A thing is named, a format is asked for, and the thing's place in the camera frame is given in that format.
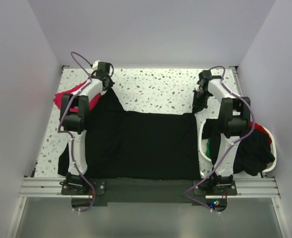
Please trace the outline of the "black t shirt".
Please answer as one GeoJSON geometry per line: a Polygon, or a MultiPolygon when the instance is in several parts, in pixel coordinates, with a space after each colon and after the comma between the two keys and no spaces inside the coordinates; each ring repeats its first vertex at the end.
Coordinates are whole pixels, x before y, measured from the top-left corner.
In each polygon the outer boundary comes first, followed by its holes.
{"type": "Polygon", "coordinates": [[[199,179],[196,118],[126,111],[112,89],[85,121],[87,178],[199,179]]]}

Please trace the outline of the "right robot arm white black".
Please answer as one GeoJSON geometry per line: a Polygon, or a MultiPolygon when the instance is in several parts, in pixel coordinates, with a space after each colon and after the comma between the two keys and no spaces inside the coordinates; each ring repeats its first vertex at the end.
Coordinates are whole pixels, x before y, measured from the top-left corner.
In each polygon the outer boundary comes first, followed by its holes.
{"type": "Polygon", "coordinates": [[[220,146],[213,170],[192,189],[201,188],[219,195],[231,187],[233,181],[233,166],[241,140],[247,138],[254,130],[255,124],[251,112],[250,99],[241,97],[224,83],[225,68],[222,75],[212,75],[211,70],[199,73],[198,89],[194,90],[192,113],[198,113],[208,107],[209,97],[214,96],[220,103],[217,118],[217,132],[220,134],[220,146]]]}

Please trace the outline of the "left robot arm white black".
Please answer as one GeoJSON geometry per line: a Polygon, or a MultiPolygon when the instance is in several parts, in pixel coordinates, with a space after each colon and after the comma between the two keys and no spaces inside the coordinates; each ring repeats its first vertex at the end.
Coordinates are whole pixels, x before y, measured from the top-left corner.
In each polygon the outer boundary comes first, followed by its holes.
{"type": "Polygon", "coordinates": [[[89,78],[72,92],[63,93],[61,98],[59,133],[70,136],[68,141],[69,166],[63,189],[76,194],[86,194],[92,185],[84,177],[88,166],[85,158],[85,121],[98,100],[110,89],[114,82],[111,77],[114,67],[109,62],[97,60],[91,66],[89,78]]]}

